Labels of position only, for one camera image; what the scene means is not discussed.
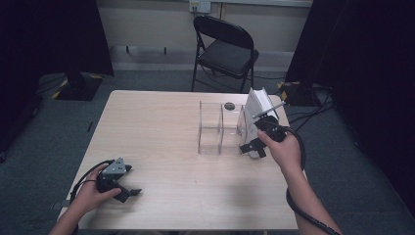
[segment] black stand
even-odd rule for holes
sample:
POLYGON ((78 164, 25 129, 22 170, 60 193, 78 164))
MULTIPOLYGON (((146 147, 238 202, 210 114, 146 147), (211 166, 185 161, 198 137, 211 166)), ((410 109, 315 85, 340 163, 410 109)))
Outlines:
POLYGON ((290 106, 321 107, 321 102, 312 89, 306 89, 299 82, 282 82, 278 84, 281 98, 290 106))
POLYGON ((67 80, 55 92, 56 100, 92 101, 101 82, 101 76, 66 72, 67 80))

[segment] chair seat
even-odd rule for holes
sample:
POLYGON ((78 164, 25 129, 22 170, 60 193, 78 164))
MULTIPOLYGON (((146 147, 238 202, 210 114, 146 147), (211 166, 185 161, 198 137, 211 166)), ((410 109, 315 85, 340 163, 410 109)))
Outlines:
MULTIPOLYGON (((199 56, 199 64, 210 69, 232 73, 242 78, 250 69, 251 51, 220 40, 215 40, 199 56)), ((258 52, 254 50, 254 62, 258 52)))

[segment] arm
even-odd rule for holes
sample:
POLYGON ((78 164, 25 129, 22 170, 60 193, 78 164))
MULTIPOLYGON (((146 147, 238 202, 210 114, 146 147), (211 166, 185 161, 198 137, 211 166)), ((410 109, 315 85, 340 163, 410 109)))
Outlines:
POLYGON ((107 164, 103 164, 88 175, 76 198, 59 218, 58 222, 49 232, 49 235, 72 234, 76 224, 87 212, 98 208, 102 203, 107 201, 107 199, 112 198, 121 192, 119 188, 112 189, 105 193, 98 192, 95 180, 97 179, 99 172, 107 166, 107 164))
MULTIPOLYGON (((258 137, 269 148, 272 158, 281 167, 281 172, 296 205, 302 211, 341 233, 339 226, 323 207, 301 170, 300 145, 296 137, 288 133, 281 143, 273 141, 262 131, 258 132, 258 137)), ((326 234, 298 214, 296 214, 296 220, 302 235, 326 234)))

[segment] finger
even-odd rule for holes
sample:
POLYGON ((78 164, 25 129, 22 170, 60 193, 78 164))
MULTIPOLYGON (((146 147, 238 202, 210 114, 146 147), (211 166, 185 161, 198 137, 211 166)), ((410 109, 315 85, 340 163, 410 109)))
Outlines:
POLYGON ((265 132, 259 130, 258 131, 258 138, 266 145, 269 146, 272 142, 274 142, 265 132))
POLYGON ((108 164, 101 164, 100 166, 96 167, 92 172, 88 175, 88 178, 97 178, 98 174, 101 170, 105 169, 108 166, 108 164))
POLYGON ((289 136, 289 135, 293 135, 294 136, 294 134, 291 133, 290 131, 286 131, 285 133, 286 133, 287 136, 289 136))
POLYGON ((115 196, 116 196, 116 195, 118 195, 120 192, 121 192, 121 189, 120 189, 120 188, 114 188, 114 189, 112 189, 112 190, 110 190, 110 191, 107 191, 107 192, 102 193, 102 194, 101 194, 101 197, 102 197, 104 200, 107 200, 107 199, 110 199, 110 198, 115 197, 115 196))

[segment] person's left hand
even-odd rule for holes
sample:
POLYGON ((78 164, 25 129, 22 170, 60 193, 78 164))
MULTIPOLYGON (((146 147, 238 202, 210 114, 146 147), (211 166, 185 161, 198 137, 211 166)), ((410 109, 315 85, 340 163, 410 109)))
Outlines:
POLYGON ((98 208, 102 203, 107 201, 107 199, 110 199, 121 192, 121 189, 119 188, 114 188, 104 193, 98 192, 96 182, 98 174, 107 166, 107 164, 98 166, 86 177, 76 198, 70 204, 71 207, 75 207, 82 210, 83 213, 87 213, 98 208))

